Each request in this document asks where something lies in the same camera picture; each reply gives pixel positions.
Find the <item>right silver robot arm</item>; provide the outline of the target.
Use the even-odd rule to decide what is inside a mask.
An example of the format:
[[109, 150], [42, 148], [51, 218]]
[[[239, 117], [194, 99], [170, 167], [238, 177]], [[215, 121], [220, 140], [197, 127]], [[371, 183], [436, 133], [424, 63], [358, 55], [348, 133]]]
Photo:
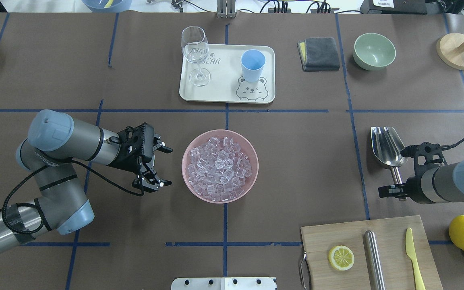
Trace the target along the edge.
[[382, 186], [379, 197], [409, 197], [420, 204], [464, 202], [464, 161], [427, 169], [404, 184]]

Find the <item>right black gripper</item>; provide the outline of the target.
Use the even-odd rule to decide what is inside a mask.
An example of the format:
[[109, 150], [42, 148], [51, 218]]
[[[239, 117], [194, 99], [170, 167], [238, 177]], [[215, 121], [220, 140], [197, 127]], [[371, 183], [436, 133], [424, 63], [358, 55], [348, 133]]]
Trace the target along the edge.
[[411, 198], [419, 204], [435, 204], [436, 191], [433, 187], [433, 176], [436, 171], [427, 171], [423, 176], [410, 177], [407, 182], [379, 187], [379, 197], [397, 199]]

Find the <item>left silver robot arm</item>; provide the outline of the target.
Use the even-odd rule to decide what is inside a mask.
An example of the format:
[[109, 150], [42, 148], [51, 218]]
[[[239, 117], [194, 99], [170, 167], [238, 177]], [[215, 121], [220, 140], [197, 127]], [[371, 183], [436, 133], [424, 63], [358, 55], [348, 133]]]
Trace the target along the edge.
[[170, 185], [153, 167], [155, 151], [171, 153], [172, 149], [147, 123], [115, 133], [63, 112], [41, 110], [15, 154], [30, 172], [26, 180], [35, 178], [41, 196], [10, 204], [12, 190], [5, 198], [0, 209], [0, 254], [48, 231], [66, 235], [93, 221], [90, 201], [73, 168], [82, 160], [134, 173], [137, 196]]

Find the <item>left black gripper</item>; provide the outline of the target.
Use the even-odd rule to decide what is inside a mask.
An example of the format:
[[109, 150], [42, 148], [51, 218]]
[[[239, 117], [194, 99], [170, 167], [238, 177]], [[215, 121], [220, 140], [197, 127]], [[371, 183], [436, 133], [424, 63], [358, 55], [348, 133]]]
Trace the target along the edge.
[[109, 164], [112, 168], [122, 169], [136, 174], [132, 182], [135, 189], [153, 193], [161, 187], [170, 186], [170, 180], [161, 179], [153, 167], [153, 151], [171, 153], [161, 137], [153, 137], [154, 128], [147, 123], [137, 127], [128, 126], [118, 132], [118, 136], [109, 138], [110, 143], [119, 145], [116, 158]]

